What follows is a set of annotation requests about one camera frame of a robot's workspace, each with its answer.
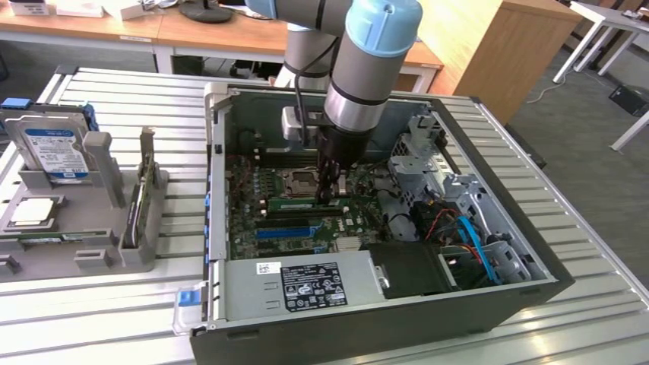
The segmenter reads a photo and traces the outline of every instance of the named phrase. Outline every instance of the blue tab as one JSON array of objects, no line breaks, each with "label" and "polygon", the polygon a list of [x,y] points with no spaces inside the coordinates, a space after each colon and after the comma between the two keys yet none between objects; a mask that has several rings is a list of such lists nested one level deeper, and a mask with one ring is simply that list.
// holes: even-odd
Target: blue tab
[{"label": "blue tab", "polygon": [[15,109],[15,110],[26,110],[33,105],[33,101],[30,99],[22,99],[18,97],[9,97],[0,107],[3,109]]},{"label": "blue tab", "polygon": [[198,306],[202,304],[202,292],[199,290],[187,290],[181,292],[179,306]]}]

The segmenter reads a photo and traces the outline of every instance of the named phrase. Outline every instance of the slotted metal table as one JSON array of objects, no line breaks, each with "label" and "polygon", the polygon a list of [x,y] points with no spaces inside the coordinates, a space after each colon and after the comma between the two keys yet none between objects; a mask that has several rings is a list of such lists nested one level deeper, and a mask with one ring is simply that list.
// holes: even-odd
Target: slotted metal table
[{"label": "slotted metal table", "polygon": [[[42,103],[90,101],[113,155],[135,169],[139,132],[157,127],[157,160],[171,172],[155,269],[147,273],[0,284],[0,363],[193,363],[173,333],[175,292],[202,280],[206,197],[203,88],[214,78],[81,68],[55,75]],[[649,295],[487,108],[443,97],[479,151],[576,278],[547,304],[494,331],[336,363],[588,363],[649,361]],[[459,167],[470,168],[450,144]],[[23,159],[0,158],[0,213]]]}]

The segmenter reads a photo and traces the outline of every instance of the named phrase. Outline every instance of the blue hard drive label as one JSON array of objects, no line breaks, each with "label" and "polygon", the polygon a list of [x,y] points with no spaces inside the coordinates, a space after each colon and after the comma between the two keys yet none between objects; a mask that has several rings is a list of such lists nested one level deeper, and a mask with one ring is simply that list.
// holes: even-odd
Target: blue hard drive label
[{"label": "blue hard drive label", "polygon": [[347,305],[336,262],[283,268],[286,307],[290,312]]},{"label": "blue hard drive label", "polygon": [[26,129],[26,137],[43,170],[61,179],[89,176],[82,146],[75,133],[66,129]]}]

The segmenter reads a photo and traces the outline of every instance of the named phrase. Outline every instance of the black cable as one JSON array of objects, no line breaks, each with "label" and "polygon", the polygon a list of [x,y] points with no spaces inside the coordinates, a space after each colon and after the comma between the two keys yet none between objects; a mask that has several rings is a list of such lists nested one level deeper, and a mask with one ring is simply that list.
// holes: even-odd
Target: black cable
[{"label": "black cable", "polygon": [[334,40],[332,44],[330,44],[330,47],[324,50],[324,52],[316,57],[316,59],[307,65],[304,66],[299,71],[298,74],[295,75],[295,97],[298,98],[298,109],[300,112],[300,124],[303,125],[303,146],[308,146],[308,139],[307,139],[307,120],[308,120],[308,114],[307,114],[307,108],[304,107],[304,101],[303,101],[303,91],[300,90],[300,77],[303,76],[303,73],[327,56],[327,53],[334,49],[334,46],[336,46],[338,38]]},{"label": "black cable", "polygon": [[366,176],[367,176],[367,175],[370,175],[370,173],[371,173],[372,171],[375,171],[375,170],[376,170],[376,168],[378,168],[379,166],[382,166],[382,164],[387,163],[387,162],[388,162],[388,160],[390,160],[390,158],[383,159],[382,161],[379,161],[378,163],[375,163],[375,164],[374,164],[374,165],[370,167],[370,169],[367,169],[367,170],[363,172],[363,175],[362,175],[362,176],[360,176],[360,177],[356,179],[356,184],[354,184],[354,185],[352,185],[352,190],[354,190],[354,193],[356,193],[356,186],[358,186],[358,184],[362,182],[362,180],[363,180],[363,179],[366,179]]}]

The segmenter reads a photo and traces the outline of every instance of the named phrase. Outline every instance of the blue clip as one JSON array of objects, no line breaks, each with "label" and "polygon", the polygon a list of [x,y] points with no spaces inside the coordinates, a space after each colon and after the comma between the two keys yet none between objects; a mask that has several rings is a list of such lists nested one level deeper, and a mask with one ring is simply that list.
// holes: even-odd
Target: blue clip
[{"label": "blue clip", "polygon": [[198,306],[202,304],[202,292],[199,290],[187,290],[181,292],[179,306]]},{"label": "blue clip", "polygon": [[86,116],[86,120],[87,120],[87,123],[89,123],[89,129],[91,129],[93,131],[99,131],[101,130],[101,126],[98,125],[98,118],[97,118],[97,115],[95,115],[95,108],[89,103],[86,103],[86,105],[83,106],[83,114]]},{"label": "blue clip", "polygon": [[0,107],[3,109],[14,109],[14,110],[27,110],[29,107],[33,105],[33,100],[22,99],[18,97],[9,97]]}]

